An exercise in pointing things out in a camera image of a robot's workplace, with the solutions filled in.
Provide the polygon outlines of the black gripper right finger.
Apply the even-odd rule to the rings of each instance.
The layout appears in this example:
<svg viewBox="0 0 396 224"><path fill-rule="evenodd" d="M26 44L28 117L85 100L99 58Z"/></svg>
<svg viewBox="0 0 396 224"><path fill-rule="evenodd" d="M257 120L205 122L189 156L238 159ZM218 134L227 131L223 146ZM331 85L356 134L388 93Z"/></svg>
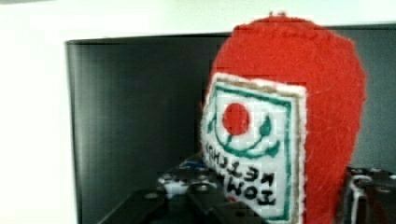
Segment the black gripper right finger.
<svg viewBox="0 0 396 224"><path fill-rule="evenodd" d="M396 224L395 174L348 167L334 224Z"/></svg>

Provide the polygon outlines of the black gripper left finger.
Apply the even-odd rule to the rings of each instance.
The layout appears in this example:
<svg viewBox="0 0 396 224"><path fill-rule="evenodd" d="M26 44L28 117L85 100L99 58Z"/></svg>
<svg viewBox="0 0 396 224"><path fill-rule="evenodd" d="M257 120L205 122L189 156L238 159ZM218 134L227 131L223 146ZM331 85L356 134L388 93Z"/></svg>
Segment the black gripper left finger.
<svg viewBox="0 0 396 224"><path fill-rule="evenodd" d="M222 192L221 178L195 154L139 189L99 224L268 224Z"/></svg>

